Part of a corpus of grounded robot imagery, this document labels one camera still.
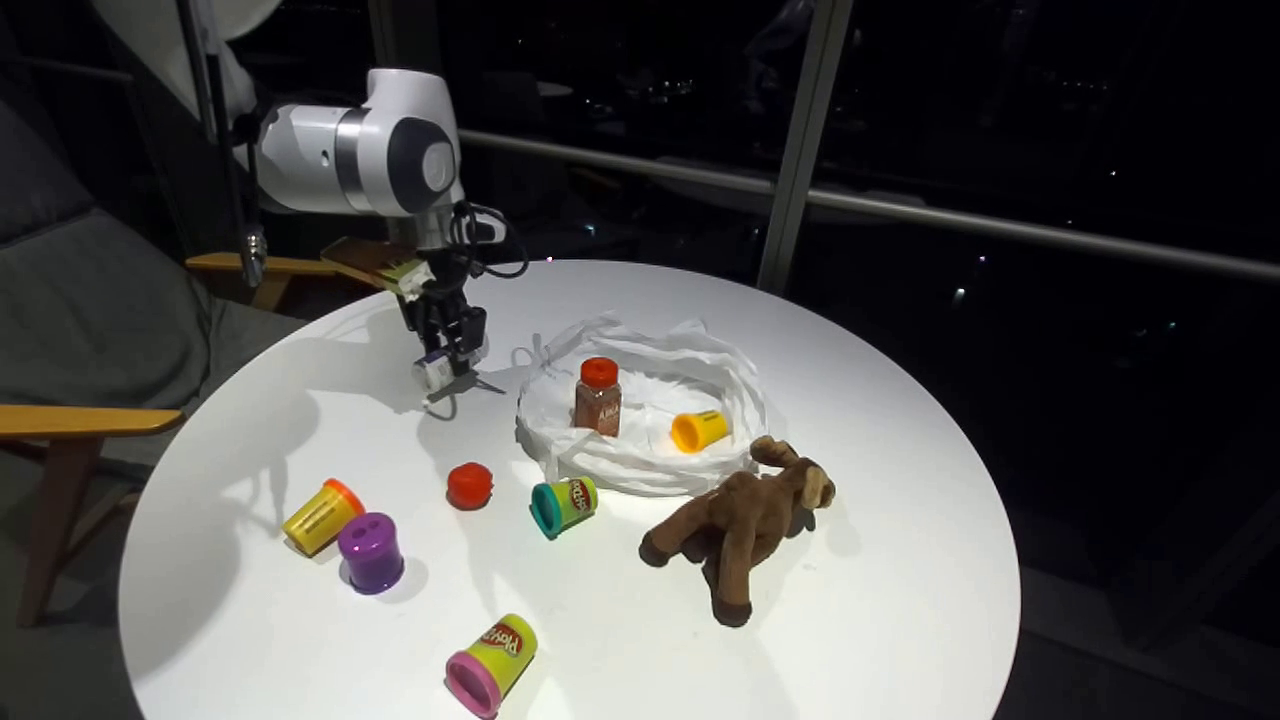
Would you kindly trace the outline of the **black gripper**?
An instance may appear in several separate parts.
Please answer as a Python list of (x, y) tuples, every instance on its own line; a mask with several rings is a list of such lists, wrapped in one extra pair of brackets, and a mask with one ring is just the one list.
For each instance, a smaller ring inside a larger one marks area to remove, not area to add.
[(452, 391), (492, 391), (501, 382), (486, 381), (477, 350), (486, 345), (487, 312), (467, 298), (473, 257), (461, 246), (430, 253), (412, 274), (400, 284), (404, 325), (420, 337), (425, 358), (425, 399), (438, 405)]

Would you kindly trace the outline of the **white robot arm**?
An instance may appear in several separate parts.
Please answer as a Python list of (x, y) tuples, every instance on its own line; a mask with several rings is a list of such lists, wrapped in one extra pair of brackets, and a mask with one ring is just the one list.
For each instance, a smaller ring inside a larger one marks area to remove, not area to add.
[(277, 105), (247, 153), (258, 182), (287, 210), (382, 217), (416, 228), (391, 296), (420, 338), (425, 399), (477, 382), (487, 312), (463, 293), (481, 246), (507, 238), (501, 208), (463, 196), (452, 90), (438, 71), (372, 69), (361, 109)]

